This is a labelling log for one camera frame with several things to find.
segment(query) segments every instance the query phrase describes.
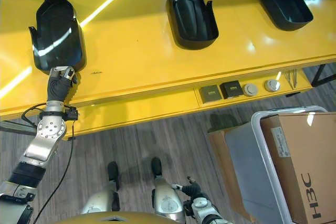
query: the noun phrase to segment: white label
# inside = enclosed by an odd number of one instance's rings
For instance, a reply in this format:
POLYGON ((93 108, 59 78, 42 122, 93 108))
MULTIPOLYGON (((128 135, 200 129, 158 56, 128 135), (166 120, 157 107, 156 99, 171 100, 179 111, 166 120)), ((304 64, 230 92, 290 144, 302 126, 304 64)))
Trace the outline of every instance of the white label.
POLYGON ((279 157, 290 157, 287 141, 281 127, 271 128, 279 157))

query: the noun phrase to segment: round white button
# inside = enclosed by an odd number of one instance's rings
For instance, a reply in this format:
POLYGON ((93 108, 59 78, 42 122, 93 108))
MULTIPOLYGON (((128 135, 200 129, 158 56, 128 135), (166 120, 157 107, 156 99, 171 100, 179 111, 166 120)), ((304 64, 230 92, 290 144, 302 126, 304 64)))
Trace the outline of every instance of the round white button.
POLYGON ((244 94, 248 97, 253 97, 258 93, 258 88, 252 83, 248 83, 244 86, 244 94))
POLYGON ((269 92, 275 92, 280 89, 280 82, 277 80, 268 80, 265 83, 265 89, 269 92))

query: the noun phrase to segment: cable connector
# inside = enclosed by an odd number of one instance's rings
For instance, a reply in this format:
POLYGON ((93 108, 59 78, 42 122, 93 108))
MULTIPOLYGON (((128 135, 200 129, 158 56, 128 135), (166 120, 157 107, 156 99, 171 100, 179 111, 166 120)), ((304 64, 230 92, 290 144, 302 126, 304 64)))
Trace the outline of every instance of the cable connector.
POLYGON ((69 107, 65 109, 65 113, 63 116, 64 121, 77 121, 78 120, 78 110, 76 107, 69 107))

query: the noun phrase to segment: small black box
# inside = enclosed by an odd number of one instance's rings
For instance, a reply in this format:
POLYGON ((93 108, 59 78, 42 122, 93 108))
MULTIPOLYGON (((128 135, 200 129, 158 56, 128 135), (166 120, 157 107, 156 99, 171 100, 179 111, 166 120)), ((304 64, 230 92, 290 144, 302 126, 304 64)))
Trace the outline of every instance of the small black box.
POLYGON ((213 102, 222 99, 217 85, 202 87, 200 94, 203 103, 213 102))
POLYGON ((221 88, 220 90, 222 91, 224 99, 238 97, 243 94, 239 81, 224 82, 219 85, 219 87, 221 88))

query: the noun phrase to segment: yellow tabletop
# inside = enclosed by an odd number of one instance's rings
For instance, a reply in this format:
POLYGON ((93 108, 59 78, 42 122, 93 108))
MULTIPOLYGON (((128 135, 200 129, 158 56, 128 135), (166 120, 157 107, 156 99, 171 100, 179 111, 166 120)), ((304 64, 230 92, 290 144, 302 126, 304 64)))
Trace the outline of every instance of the yellow tabletop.
MULTIPOLYGON (((43 1, 1 2, 0 115, 46 101, 28 31, 43 1)), ((310 0, 314 20, 296 31, 276 28, 259 0, 213 0, 219 37, 202 50, 175 44, 166 0, 69 1, 87 55, 72 104, 336 61, 336 0, 310 0)))

